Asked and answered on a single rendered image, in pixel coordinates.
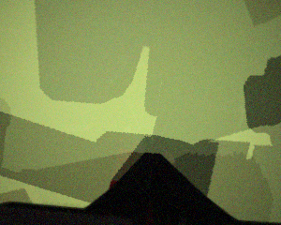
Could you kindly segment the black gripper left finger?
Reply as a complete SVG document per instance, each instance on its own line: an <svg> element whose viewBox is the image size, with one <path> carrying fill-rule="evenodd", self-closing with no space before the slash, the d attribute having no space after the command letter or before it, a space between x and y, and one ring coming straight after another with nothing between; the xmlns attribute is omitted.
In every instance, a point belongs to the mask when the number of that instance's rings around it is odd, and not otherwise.
<svg viewBox="0 0 281 225"><path fill-rule="evenodd" d="M84 208L0 203L0 225L146 225L154 170L144 153L121 179Z"/></svg>

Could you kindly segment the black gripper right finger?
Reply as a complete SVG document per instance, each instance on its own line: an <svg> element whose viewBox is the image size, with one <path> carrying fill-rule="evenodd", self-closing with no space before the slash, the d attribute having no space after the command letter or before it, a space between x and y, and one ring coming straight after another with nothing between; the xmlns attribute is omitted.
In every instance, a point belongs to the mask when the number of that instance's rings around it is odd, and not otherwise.
<svg viewBox="0 0 281 225"><path fill-rule="evenodd" d="M161 154L153 153L151 200L155 225L281 225L238 220L207 198Z"/></svg>

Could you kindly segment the red square block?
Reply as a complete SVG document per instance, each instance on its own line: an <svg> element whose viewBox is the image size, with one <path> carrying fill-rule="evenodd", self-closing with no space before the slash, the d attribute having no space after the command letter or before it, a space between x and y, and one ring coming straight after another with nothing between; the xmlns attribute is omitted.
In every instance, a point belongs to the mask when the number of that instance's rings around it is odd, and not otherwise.
<svg viewBox="0 0 281 225"><path fill-rule="evenodd" d="M118 181L111 181L109 189L112 188L117 182ZM154 224L154 216L153 216L153 208L152 208L151 196L150 196L150 201L149 201L149 208L148 208L146 225L155 225Z"/></svg>

